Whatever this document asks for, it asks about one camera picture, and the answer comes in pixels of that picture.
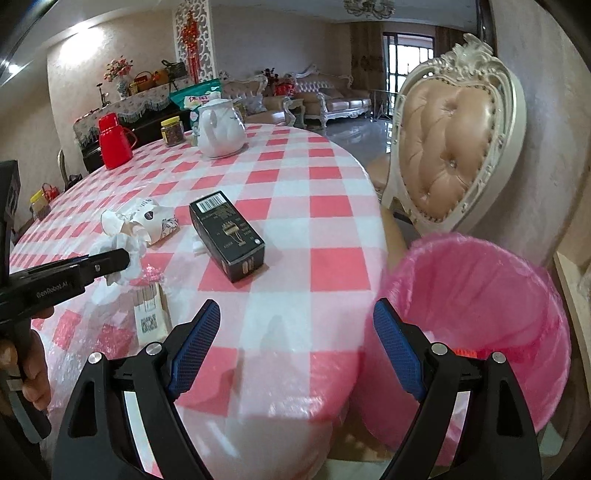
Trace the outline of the left hand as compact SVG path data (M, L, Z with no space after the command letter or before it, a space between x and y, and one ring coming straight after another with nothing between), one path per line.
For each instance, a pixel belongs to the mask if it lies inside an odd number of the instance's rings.
M21 361L25 374L22 380L22 393L25 399L39 410L45 410L51 401L51 389L48 380L47 362L44 346L37 331L30 332L30 348L27 356ZM8 340L1 341L1 369L7 374L17 373L18 353Z

